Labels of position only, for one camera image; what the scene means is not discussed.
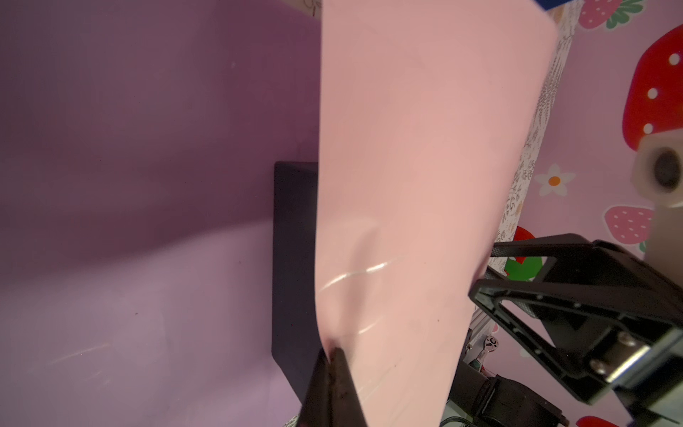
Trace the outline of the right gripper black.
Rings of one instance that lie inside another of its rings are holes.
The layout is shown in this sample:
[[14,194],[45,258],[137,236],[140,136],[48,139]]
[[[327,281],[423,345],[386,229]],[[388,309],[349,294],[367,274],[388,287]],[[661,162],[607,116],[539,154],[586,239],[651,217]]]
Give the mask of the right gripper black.
[[682,425],[682,290],[621,247],[576,234],[499,242],[538,257],[536,279],[487,272],[471,300],[573,397],[614,391],[631,426]]

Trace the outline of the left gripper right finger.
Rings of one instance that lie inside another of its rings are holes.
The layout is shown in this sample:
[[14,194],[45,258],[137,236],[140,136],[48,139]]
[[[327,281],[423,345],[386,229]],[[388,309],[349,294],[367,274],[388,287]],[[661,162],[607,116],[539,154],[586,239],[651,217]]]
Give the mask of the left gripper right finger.
[[333,427],[367,427],[350,367],[341,348],[330,358],[330,423]]

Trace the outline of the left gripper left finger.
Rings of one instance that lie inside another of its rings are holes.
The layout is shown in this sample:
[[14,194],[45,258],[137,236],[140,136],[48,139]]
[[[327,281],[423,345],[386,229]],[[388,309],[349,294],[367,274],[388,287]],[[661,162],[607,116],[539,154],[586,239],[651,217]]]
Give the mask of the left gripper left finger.
[[316,359],[298,417],[299,427],[332,427],[332,366],[324,350]]

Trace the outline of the dark grey gift box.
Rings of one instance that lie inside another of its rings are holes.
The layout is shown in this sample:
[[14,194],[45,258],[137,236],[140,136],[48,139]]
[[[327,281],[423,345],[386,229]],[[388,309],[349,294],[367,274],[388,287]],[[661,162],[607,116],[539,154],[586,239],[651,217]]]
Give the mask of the dark grey gift box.
[[318,164],[274,167],[271,354],[298,400],[322,348],[315,307]]

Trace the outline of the purple wrapping paper sheet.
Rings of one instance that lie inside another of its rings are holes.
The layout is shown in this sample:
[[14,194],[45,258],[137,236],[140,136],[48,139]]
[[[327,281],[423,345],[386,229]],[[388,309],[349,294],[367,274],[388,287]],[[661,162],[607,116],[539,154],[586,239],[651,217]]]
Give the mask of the purple wrapping paper sheet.
[[534,1],[5,1],[1,423],[275,426],[273,181],[316,346],[439,423],[557,29]]

